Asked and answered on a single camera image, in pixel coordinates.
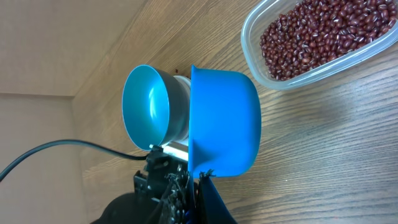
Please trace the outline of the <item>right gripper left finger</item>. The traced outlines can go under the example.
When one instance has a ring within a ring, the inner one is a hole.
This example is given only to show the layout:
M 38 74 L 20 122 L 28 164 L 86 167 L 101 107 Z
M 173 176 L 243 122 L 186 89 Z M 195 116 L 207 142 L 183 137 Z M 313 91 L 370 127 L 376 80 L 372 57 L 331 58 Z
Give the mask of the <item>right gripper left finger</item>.
M 161 224 L 194 224 L 192 195 L 189 189 L 190 173 L 181 171 L 165 176 L 167 188 L 162 195 Z

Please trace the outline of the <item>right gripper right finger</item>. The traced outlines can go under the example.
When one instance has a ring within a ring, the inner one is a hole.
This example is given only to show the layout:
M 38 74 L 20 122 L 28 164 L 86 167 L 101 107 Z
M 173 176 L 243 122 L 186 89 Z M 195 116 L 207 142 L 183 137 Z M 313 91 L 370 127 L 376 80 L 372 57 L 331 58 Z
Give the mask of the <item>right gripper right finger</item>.
M 201 224 L 237 224 L 211 181 L 213 170 L 200 172 L 197 217 Z

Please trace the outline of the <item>blue plastic measuring scoop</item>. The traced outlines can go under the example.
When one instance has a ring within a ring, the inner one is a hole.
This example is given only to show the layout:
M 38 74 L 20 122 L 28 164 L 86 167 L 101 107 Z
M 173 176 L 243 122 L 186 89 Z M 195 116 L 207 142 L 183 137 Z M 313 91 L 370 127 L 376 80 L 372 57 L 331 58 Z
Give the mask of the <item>blue plastic measuring scoop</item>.
M 188 170 L 198 178 L 247 172 L 261 140 L 261 106 L 256 87 L 244 74 L 192 67 Z

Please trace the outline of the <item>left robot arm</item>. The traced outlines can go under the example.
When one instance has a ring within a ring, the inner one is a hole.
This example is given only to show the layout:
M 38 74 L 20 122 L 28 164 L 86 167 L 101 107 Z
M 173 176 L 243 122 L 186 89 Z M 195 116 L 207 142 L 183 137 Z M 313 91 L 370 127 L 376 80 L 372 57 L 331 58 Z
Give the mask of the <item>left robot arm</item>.
M 189 178 L 187 147 L 155 146 L 134 174 L 134 191 L 111 201 L 93 223 L 188 223 Z

